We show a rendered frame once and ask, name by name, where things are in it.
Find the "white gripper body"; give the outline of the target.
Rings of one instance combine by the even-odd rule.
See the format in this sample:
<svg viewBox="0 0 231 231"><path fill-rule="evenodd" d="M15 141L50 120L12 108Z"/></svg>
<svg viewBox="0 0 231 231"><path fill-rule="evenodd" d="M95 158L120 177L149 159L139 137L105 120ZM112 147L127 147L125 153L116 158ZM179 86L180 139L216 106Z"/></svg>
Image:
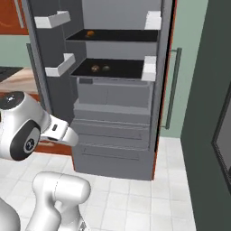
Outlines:
<svg viewBox="0 0 231 231"><path fill-rule="evenodd" d="M68 146L76 146L79 142L79 136L71 127L68 127L60 142Z"/></svg>

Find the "grey fridge crisper drawer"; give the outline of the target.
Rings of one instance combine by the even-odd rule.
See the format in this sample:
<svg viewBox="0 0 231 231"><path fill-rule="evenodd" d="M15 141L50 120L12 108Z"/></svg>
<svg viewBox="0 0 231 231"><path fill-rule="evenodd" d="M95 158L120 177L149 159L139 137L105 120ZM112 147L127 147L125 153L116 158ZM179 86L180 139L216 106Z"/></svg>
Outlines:
<svg viewBox="0 0 231 231"><path fill-rule="evenodd" d="M152 83L78 78L77 89L79 102L83 104L148 107Z"/></svg>
<svg viewBox="0 0 231 231"><path fill-rule="evenodd" d="M77 119L148 125L150 108L83 104L76 101L74 114Z"/></svg>

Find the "black fridge shelf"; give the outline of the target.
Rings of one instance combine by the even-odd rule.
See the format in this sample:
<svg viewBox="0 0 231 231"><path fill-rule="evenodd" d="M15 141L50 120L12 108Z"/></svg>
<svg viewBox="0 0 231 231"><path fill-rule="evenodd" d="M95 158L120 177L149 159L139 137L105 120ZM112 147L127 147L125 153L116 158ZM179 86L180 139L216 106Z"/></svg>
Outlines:
<svg viewBox="0 0 231 231"><path fill-rule="evenodd" d="M94 31L95 36L86 38L87 31ZM93 30L83 29L68 38L68 41L95 42L156 42L158 30Z"/></svg>
<svg viewBox="0 0 231 231"><path fill-rule="evenodd" d="M99 66L99 72L91 71L91 67L94 65ZM102 71L104 66L109 66L110 71ZM140 79L142 71L142 60L85 59L73 70L71 75L86 78Z"/></svg>

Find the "grey left fridge door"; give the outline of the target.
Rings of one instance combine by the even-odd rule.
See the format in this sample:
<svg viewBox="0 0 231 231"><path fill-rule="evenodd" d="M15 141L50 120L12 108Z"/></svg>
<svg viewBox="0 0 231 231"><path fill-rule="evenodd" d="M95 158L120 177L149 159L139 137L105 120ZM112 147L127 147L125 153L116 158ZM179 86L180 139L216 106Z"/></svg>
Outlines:
<svg viewBox="0 0 231 231"><path fill-rule="evenodd" d="M38 29L35 16L51 16L60 10L59 0L22 0L29 30L34 76L42 107L53 116L70 123L74 117L73 97L69 74L48 77L46 68L57 68L66 53L63 31L60 26L52 29Z"/></svg>

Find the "orange-edged right fridge door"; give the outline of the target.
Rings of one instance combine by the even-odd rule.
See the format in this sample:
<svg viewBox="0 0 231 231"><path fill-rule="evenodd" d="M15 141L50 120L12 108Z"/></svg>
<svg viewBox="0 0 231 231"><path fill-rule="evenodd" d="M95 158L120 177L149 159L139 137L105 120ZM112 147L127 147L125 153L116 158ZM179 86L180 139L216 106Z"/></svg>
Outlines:
<svg viewBox="0 0 231 231"><path fill-rule="evenodd" d="M159 68L158 74L160 75L160 80L156 82L157 90L160 93L160 101L159 101L159 115L158 115L158 124L156 127L156 138L155 138L155 148L154 148L154 159L153 159L153 167L152 167L152 180L155 177L155 170L156 170L156 163L157 163L157 154L160 142L160 135L162 128L165 125L162 125L162 118L164 115L164 106L165 106L165 99L167 98L168 93L168 74L169 74L169 66L171 61L171 45L172 45L172 38L174 32L174 24L175 24L175 14L177 8L177 1L178 0L164 0L164 7L162 9L162 13L166 14L167 11L170 11L168 15L164 16L163 19L168 25L167 35L164 36L166 39L165 45L166 50L162 54L163 58L159 58Z"/></svg>

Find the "grey open fridge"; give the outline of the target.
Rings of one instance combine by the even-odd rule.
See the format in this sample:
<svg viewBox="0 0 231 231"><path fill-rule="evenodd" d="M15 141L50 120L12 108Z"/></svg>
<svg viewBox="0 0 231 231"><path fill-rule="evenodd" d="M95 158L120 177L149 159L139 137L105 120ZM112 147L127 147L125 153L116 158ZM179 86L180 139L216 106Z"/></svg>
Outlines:
<svg viewBox="0 0 231 231"><path fill-rule="evenodd" d="M146 56L156 57L156 79L152 83L152 94L149 100L148 107L151 109L151 117L148 125L129 124L118 122L107 122L97 120L77 119L83 122L97 122L108 125L125 125L137 126L149 129L149 142L144 143L139 140L112 138L98 135L79 134L78 144L93 144L111 146L116 148L126 149L142 149L154 151L156 127L158 124L159 115L159 101L160 93L157 90L156 82L160 80L158 74L159 58L163 58L163 53L166 50L166 39L168 25L163 17L168 15L162 13L164 7L164 0L59 0L60 10L68 11L70 21L60 25L63 31L63 39L66 53L73 53L76 62L65 73L69 74L70 87L73 97L73 114L74 104L79 102L79 93L77 89L78 78L84 79L110 79L111 78L86 78L75 77L71 73L77 68L85 59L109 59L109 60L142 60ZM68 38L83 29L93 30L145 30L146 15L149 11L160 11L162 17L162 26L158 30L158 39L156 42L95 42L95 41L68 41ZM133 80L142 81L140 79L118 79L118 80Z"/></svg>

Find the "grey freezer drawer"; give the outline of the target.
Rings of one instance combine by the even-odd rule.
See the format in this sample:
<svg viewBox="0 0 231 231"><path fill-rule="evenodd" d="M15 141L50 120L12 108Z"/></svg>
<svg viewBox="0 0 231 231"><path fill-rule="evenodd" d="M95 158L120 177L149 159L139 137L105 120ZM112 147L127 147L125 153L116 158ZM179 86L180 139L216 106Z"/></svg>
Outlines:
<svg viewBox="0 0 231 231"><path fill-rule="evenodd" d="M83 122L74 120L71 126L77 131L78 134L98 135L112 138L124 138L139 140L144 143L149 142L149 129L137 126L125 125L108 125L100 124L97 122Z"/></svg>
<svg viewBox="0 0 231 231"><path fill-rule="evenodd" d="M75 171L111 178L151 180L154 151L77 144L72 148Z"/></svg>

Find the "white door bin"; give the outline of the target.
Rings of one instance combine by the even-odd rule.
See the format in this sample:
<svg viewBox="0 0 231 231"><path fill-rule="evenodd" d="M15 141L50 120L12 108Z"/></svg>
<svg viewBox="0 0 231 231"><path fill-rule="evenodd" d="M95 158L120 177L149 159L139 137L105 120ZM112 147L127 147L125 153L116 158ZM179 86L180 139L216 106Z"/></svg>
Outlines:
<svg viewBox="0 0 231 231"><path fill-rule="evenodd" d="M142 81L154 82L156 79L156 57L146 56L143 63Z"/></svg>
<svg viewBox="0 0 231 231"><path fill-rule="evenodd" d="M70 21L68 11L58 11L50 16L35 16L35 25L37 29L52 29Z"/></svg>
<svg viewBox="0 0 231 231"><path fill-rule="evenodd" d="M45 73L48 77L60 77L76 62L73 53L64 53L64 61L56 68L46 67Z"/></svg>
<svg viewBox="0 0 231 231"><path fill-rule="evenodd" d="M160 11L149 11L146 15L145 30L160 30L162 17Z"/></svg>

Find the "black hob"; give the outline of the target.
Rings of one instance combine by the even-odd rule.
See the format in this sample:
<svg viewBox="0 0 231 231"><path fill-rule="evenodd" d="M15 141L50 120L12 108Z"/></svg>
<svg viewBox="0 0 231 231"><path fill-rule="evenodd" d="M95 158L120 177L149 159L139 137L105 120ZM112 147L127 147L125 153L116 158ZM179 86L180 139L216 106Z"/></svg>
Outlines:
<svg viewBox="0 0 231 231"><path fill-rule="evenodd" d="M21 69L21 67L0 67L0 82L10 78Z"/></svg>

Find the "dark green tall cabinet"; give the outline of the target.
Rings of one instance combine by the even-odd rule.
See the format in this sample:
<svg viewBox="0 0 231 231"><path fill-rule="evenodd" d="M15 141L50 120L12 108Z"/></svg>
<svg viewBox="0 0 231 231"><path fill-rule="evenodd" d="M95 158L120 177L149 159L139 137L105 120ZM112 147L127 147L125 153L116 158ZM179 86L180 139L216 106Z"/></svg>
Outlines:
<svg viewBox="0 0 231 231"><path fill-rule="evenodd" d="M212 146L231 88L231 0L208 0L181 145L197 231L231 231L231 192Z"/></svg>

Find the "dark built-in oven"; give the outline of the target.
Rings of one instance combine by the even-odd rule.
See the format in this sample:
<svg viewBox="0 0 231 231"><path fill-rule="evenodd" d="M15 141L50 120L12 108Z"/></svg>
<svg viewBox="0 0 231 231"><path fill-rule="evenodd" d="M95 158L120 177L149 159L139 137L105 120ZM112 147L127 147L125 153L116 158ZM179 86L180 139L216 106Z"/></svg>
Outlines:
<svg viewBox="0 0 231 231"><path fill-rule="evenodd" d="M231 90L227 91L212 144L226 184L231 188Z"/></svg>

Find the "orange wall cupboard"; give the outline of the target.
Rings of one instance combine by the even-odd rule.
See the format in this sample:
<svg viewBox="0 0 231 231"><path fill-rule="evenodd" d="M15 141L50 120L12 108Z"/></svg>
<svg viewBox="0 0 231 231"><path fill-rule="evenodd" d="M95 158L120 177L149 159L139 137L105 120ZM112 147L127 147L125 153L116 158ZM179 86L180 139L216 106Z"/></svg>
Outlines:
<svg viewBox="0 0 231 231"><path fill-rule="evenodd" d="M0 0L0 35L28 35L22 0L18 0L24 28L19 24L14 0Z"/></svg>

